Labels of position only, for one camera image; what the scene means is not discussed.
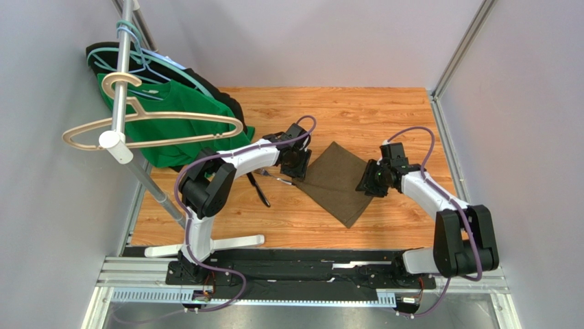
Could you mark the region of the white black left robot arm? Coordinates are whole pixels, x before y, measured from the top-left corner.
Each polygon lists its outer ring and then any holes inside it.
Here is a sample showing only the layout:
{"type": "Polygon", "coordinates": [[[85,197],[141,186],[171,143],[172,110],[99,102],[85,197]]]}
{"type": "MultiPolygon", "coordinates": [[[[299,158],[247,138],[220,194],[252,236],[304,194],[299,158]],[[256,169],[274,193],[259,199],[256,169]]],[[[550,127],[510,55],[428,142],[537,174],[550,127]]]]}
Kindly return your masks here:
{"type": "Polygon", "coordinates": [[[310,160],[311,131],[292,124],[285,132],[266,135],[255,143],[227,151],[205,149],[187,166],[175,184],[186,211],[186,228],[178,260],[196,276],[214,252],[256,247],[265,242],[261,234],[231,239],[211,237],[216,215],[227,203],[233,182],[257,169],[280,167],[291,178],[304,178],[310,160]]]}

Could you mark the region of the brown cloth napkin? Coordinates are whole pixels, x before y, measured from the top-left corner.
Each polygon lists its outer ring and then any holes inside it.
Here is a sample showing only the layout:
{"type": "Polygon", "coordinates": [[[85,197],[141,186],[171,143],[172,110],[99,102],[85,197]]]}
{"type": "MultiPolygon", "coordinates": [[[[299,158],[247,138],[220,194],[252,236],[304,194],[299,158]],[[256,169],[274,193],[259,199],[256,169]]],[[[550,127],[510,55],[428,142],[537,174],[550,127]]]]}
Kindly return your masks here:
{"type": "Polygon", "coordinates": [[[332,142],[293,183],[346,228],[351,228],[373,198],[356,190],[366,162],[332,142]]]}

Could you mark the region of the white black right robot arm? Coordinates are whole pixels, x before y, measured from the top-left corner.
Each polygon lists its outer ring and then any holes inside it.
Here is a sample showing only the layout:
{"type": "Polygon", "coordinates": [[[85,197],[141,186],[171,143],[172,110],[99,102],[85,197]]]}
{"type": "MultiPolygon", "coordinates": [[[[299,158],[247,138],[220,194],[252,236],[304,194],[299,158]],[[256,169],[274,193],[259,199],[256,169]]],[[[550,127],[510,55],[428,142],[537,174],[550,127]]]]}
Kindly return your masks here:
{"type": "Polygon", "coordinates": [[[498,268],[500,260],[491,212],[443,189],[420,164],[411,164],[402,143],[380,146],[380,160],[367,162],[356,190],[386,197],[389,189],[410,197],[435,221],[432,247],[410,249],[397,257],[408,274],[445,278],[478,276],[498,268]]]}

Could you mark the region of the silver fork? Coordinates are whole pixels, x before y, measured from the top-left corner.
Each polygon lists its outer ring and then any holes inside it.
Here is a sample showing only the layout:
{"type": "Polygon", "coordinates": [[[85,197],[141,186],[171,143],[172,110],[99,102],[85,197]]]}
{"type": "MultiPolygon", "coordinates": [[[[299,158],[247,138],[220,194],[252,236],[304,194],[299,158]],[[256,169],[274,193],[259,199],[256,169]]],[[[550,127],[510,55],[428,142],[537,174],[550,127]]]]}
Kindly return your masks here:
{"type": "Polygon", "coordinates": [[[288,179],[285,179],[285,178],[280,178],[280,177],[268,172],[268,170],[266,170],[264,168],[256,169],[256,170],[254,170],[254,173],[259,174],[259,175],[264,176],[264,177],[273,178],[273,179],[275,179],[283,184],[289,185],[289,186],[295,186],[294,182],[292,182],[288,179]]]}

